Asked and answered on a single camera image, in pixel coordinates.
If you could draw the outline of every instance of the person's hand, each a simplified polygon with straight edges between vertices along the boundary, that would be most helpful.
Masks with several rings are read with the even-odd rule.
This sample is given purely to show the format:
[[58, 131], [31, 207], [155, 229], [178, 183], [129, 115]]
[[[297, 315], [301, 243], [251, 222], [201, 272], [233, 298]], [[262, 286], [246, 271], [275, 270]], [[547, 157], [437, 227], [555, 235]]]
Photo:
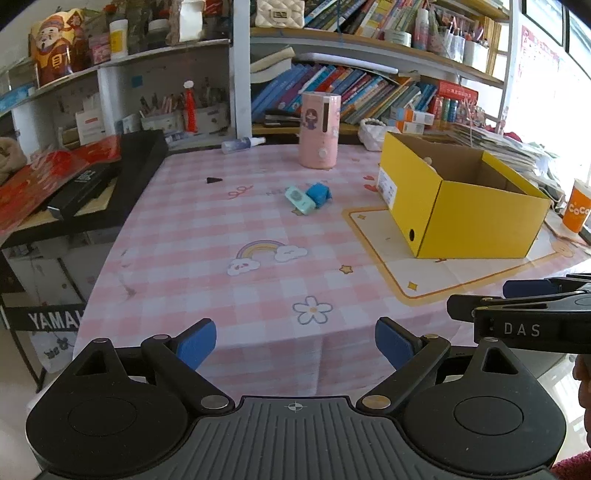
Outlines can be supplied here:
[[579, 355], [574, 363], [573, 377], [580, 380], [579, 404], [585, 409], [585, 430], [587, 431], [587, 443], [591, 446], [591, 377], [583, 357]]

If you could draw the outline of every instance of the metal screw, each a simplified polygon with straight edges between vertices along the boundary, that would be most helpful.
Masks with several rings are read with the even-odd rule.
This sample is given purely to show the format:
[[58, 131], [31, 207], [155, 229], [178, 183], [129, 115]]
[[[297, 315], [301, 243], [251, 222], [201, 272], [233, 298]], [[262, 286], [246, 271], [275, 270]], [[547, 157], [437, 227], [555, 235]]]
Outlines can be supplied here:
[[202, 407], [208, 410], [220, 410], [230, 404], [230, 401], [223, 395], [208, 395], [201, 399]]
[[388, 397], [384, 397], [383, 395], [368, 395], [361, 403], [372, 410], [383, 410], [388, 408], [392, 402], [390, 402]]

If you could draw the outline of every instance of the blue gripper pad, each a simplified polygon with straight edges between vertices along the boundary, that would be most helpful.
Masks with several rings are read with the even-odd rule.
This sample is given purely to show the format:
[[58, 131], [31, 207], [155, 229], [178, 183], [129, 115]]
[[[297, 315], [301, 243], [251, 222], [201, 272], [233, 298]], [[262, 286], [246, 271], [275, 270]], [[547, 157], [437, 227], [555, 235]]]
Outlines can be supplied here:
[[174, 339], [173, 351], [184, 363], [196, 370], [216, 346], [216, 324], [203, 319]]
[[503, 296], [506, 299], [538, 297], [557, 293], [560, 293], [560, 287], [546, 278], [539, 280], [507, 280], [503, 285]]
[[375, 344], [396, 370], [402, 368], [421, 348], [421, 340], [390, 319], [375, 325]]

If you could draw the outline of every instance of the blue eraser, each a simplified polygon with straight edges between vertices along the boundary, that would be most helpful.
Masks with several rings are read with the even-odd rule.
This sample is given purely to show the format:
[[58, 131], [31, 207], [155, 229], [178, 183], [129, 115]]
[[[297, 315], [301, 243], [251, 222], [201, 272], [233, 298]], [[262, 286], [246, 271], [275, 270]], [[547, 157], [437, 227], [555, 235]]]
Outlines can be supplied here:
[[307, 191], [306, 195], [314, 200], [316, 208], [322, 207], [327, 200], [332, 198], [330, 189], [321, 183], [314, 183]]

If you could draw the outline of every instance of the floor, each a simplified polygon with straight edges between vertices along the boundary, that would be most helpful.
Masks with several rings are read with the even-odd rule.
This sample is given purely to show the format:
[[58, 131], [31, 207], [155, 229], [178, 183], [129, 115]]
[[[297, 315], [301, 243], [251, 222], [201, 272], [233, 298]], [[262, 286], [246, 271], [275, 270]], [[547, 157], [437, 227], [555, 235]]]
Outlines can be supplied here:
[[[538, 352], [522, 351], [519, 357], [532, 372], [541, 375], [542, 385], [567, 419], [567, 437], [558, 460], [587, 450], [584, 412], [577, 403], [579, 383], [571, 374], [574, 357], [563, 358], [558, 363], [555, 362], [556, 357]], [[24, 431], [27, 403], [35, 394], [35, 385], [6, 330], [0, 330], [0, 365], [0, 480], [33, 480], [39, 468], [27, 445]]]

